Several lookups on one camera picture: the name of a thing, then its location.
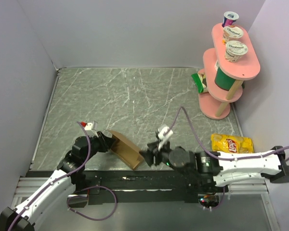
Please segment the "lay's logo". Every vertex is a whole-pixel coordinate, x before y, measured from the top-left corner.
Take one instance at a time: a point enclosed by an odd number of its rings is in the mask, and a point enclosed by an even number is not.
[[[226,139],[228,142],[228,149],[232,153],[237,153],[236,143],[232,139]]]

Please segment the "yellow chip bag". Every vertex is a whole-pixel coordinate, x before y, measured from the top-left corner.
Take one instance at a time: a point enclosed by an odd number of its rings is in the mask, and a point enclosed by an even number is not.
[[[213,151],[222,151],[225,153],[254,152],[251,138],[213,133],[211,135],[211,141]]]

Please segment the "white wall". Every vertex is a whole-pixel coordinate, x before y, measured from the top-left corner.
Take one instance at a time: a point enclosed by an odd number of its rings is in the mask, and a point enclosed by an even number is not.
[[[264,0],[19,0],[57,68],[203,67],[212,27],[235,11],[249,30]]]
[[[28,170],[56,71],[16,0],[0,0],[0,213]]]
[[[289,145],[289,0],[266,0],[249,35],[261,71],[236,103],[256,151]],[[282,231],[289,231],[289,184],[268,184]]]

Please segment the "cable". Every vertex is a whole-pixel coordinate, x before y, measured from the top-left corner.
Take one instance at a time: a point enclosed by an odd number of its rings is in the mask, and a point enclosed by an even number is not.
[[[213,209],[217,209],[219,206],[221,206],[224,197],[225,197],[225,187],[223,187],[223,195],[222,195],[222,198],[221,198],[220,202]]]
[[[188,114],[187,114],[187,111],[186,109],[183,107],[183,106],[180,106],[178,112],[177,112],[177,115],[172,123],[172,125],[170,126],[169,130],[165,133],[165,135],[167,135],[167,133],[174,127],[176,121],[177,121],[177,118],[179,116],[179,113],[180,113],[180,110],[183,110],[184,113],[185,113],[185,116],[186,116],[186,119],[187,119],[187,122],[194,134],[194,137],[195,139],[197,140],[197,142],[199,143],[199,145],[201,146],[201,148],[209,155],[211,156],[212,158],[215,158],[215,159],[218,159],[218,160],[225,160],[225,161],[234,161],[234,160],[244,160],[244,159],[258,159],[258,158],[263,158],[263,157],[267,157],[269,155],[272,155],[272,154],[275,154],[275,153],[279,153],[281,151],[284,151],[286,149],[289,149],[289,146],[286,146],[286,147],[283,147],[283,148],[280,148],[280,149],[277,149],[275,151],[272,151],[270,153],[267,153],[267,154],[263,154],[263,155],[257,155],[257,156],[244,156],[244,157],[238,157],[238,158],[222,158],[222,157],[218,157],[218,156],[215,156],[213,153],[211,153],[208,149],[206,149],[206,147],[203,145],[203,143],[200,141],[198,135],[196,134],[196,131],[193,127],[193,124],[191,122],[191,119],[189,118]]]
[[[216,194],[216,192],[214,192],[214,193],[212,193],[212,194],[207,193],[206,195],[203,196],[203,198],[207,198],[207,197],[209,197],[209,196],[214,196],[215,194]]]
[[[66,173],[65,175],[59,177],[59,178],[56,178],[54,179],[53,181],[49,182],[44,188],[42,188],[33,198],[32,200],[23,208],[23,210],[20,211],[20,213],[15,217],[15,219],[13,220],[13,222],[11,223],[10,227],[8,228],[8,231],[12,231],[12,228],[13,226],[15,225],[15,223],[18,221],[18,219],[21,217],[21,215],[26,211],[26,208],[29,208],[33,202],[36,201],[36,199],[38,199],[39,196],[41,196],[45,191],[46,189],[48,189],[51,185],[53,185],[54,183],[56,183],[57,181],[63,179],[64,177],[68,177],[70,175],[72,175],[73,173],[75,172],[78,172],[79,170],[81,170],[85,164],[88,162],[89,158],[90,158],[90,153],[91,153],[91,143],[90,143],[90,138],[89,138],[89,135],[88,133],[86,132],[85,128],[82,126],[82,124],[80,122],[77,122],[78,125],[81,127],[82,131],[84,132],[86,138],[87,138],[87,141],[88,141],[88,145],[89,145],[89,148],[88,148],[88,155],[87,155],[87,158],[86,160],[83,162],[83,164],[78,167],[77,169],[69,172],[69,173]]]
[[[69,201],[70,201],[72,198],[86,198],[85,196],[76,196],[76,197],[69,198],[69,199],[67,200],[67,202],[66,202],[67,207],[68,207],[68,209],[71,210],[72,212],[77,213],[78,215],[80,215],[80,216],[82,216],[82,217],[84,217],[84,218],[86,218],[86,219],[95,220],[95,221],[106,220],[107,218],[109,218],[111,215],[114,214],[114,212],[115,212],[115,210],[116,210],[116,208],[117,208],[118,203],[117,203],[116,195],[115,195],[114,192],[111,191],[109,188],[104,187],[104,186],[101,186],[101,185],[92,186],[92,187],[89,187],[89,188],[82,189],[82,190],[80,190],[80,191],[85,191],[85,190],[94,189],[94,188],[106,189],[106,190],[110,191],[110,193],[113,195],[113,197],[114,197],[114,199],[115,199],[115,206],[114,206],[113,210],[111,211],[111,213],[110,213],[109,215],[107,215],[107,216],[104,217],[104,218],[91,218],[91,217],[88,217],[88,216],[84,215],[83,213],[80,213],[80,212],[72,209],[72,208],[69,206],[68,203],[69,203]]]

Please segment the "marble floor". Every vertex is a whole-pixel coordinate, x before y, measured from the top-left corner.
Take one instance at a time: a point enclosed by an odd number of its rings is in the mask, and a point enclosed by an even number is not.
[[[155,131],[170,125],[180,105],[191,117],[201,141],[210,148],[214,132],[239,135],[233,111],[222,120],[204,116],[198,104],[191,74],[195,68],[65,68],[58,82],[38,146],[32,170],[54,170],[83,133],[76,121],[98,122],[98,129],[124,134],[142,149],[155,141]],[[200,151],[184,113],[175,125],[171,146]],[[86,165],[89,170],[128,170],[112,153],[98,153]],[[168,169],[165,165],[139,170]]]

